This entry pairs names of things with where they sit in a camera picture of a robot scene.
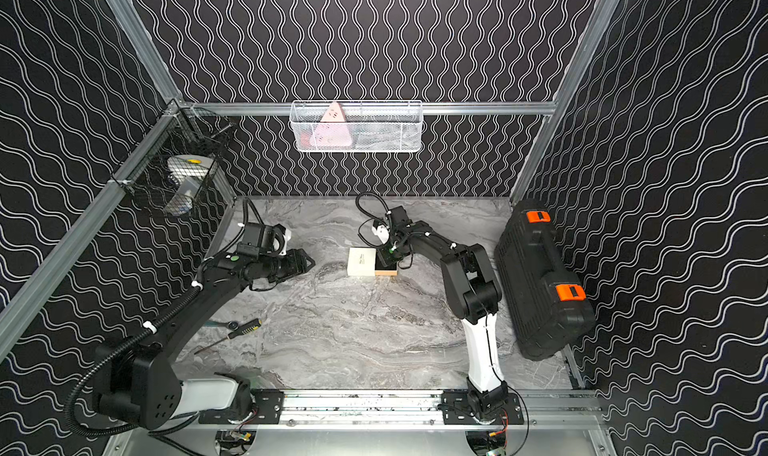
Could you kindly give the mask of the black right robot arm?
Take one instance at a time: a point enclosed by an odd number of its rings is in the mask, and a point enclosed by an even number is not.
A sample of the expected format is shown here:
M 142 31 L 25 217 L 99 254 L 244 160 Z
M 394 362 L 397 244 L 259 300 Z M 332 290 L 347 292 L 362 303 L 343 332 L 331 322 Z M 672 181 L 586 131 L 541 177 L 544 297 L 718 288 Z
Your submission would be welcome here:
M 496 335 L 502 289 L 486 249 L 443 236 L 371 192 L 357 195 L 355 206 L 378 239 L 362 240 L 376 251 L 378 262 L 396 267 L 421 255 L 440 267 L 446 302 L 462 323 L 469 357 L 466 402 L 458 414 L 496 424 L 509 402 L 510 385 L 503 377 Z

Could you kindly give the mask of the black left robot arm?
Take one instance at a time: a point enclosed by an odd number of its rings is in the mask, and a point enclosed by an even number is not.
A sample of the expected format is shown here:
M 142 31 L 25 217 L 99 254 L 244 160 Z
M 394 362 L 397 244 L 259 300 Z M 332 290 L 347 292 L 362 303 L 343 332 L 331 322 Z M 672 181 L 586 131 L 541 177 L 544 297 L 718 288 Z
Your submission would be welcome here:
M 308 273 L 314 260 L 291 249 L 289 230 L 264 224 L 254 204 L 243 203 L 238 235 L 204 259 L 189 290 L 138 332 L 100 345 L 94 365 L 71 390 L 64 418 L 72 433 L 102 438 L 136 428 L 158 430 L 184 415 L 220 413 L 243 421 L 251 413 L 251 385 L 216 373 L 180 379 L 173 364 L 189 340 L 225 303 L 265 281 L 266 290 Z

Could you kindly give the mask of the brown jewelry box drawer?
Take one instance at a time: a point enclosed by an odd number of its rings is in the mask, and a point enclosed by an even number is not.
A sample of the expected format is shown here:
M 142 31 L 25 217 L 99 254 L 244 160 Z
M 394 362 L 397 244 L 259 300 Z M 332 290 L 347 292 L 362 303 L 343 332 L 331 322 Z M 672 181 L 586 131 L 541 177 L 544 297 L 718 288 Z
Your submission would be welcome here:
M 374 275 L 376 277 L 396 277 L 398 272 L 397 262 L 382 262 L 379 259 L 375 262 Z

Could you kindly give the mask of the white jewelry box sleeve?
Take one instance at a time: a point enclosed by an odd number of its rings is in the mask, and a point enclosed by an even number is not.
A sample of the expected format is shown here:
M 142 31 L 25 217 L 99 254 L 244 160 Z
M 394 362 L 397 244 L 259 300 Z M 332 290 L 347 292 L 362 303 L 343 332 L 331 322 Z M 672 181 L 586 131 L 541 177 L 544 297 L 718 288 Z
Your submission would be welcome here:
M 347 275 L 349 277 L 374 277 L 376 275 L 376 259 L 377 251 L 374 248 L 350 248 Z

